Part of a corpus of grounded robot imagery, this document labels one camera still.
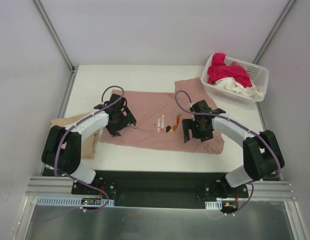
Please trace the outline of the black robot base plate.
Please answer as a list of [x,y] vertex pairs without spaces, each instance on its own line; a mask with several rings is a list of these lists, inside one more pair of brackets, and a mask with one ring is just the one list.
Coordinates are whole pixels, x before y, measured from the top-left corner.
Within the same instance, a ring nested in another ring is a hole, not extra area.
[[95,189],[72,184],[73,195],[113,200],[117,207],[203,209],[217,198],[248,198],[246,185],[225,188],[220,184],[223,172],[152,172],[99,170]]

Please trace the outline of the dusty pink printed t shirt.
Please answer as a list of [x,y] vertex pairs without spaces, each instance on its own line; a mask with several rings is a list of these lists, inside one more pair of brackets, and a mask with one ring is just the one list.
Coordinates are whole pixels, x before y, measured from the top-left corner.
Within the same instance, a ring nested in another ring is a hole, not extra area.
[[188,95],[180,93],[175,98],[174,93],[126,91],[124,97],[137,123],[121,130],[120,136],[115,137],[104,129],[100,142],[160,151],[221,154],[224,139],[219,132],[214,132],[213,139],[204,142],[194,138],[184,142],[182,120],[193,116],[179,106],[187,108],[190,102],[201,100],[205,100],[212,109],[216,109],[217,105],[205,92],[199,78],[176,81],[175,91],[179,90],[186,91]]

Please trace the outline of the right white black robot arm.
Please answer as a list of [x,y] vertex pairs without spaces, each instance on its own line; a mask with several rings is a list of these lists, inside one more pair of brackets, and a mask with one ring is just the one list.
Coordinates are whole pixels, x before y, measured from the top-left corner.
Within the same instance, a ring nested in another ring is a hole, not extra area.
[[274,132],[255,132],[234,120],[224,110],[211,109],[205,100],[191,103],[188,113],[192,119],[182,121],[184,142],[196,138],[202,142],[220,132],[237,143],[243,152],[243,164],[212,182],[210,193],[217,198],[229,198],[238,187],[280,173],[284,159]]

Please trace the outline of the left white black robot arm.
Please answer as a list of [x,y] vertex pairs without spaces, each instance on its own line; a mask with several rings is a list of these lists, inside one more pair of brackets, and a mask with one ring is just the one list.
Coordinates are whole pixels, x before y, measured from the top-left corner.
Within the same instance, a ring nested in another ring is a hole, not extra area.
[[127,107],[127,100],[112,94],[109,101],[99,104],[87,115],[67,126],[51,127],[42,153],[42,162],[54,173],[66,174],[83,182],[83,189],[91,195],[100,190],[101,176],[81,162],[82,143],[96,131],[105,128],[111,137],[137,120]]

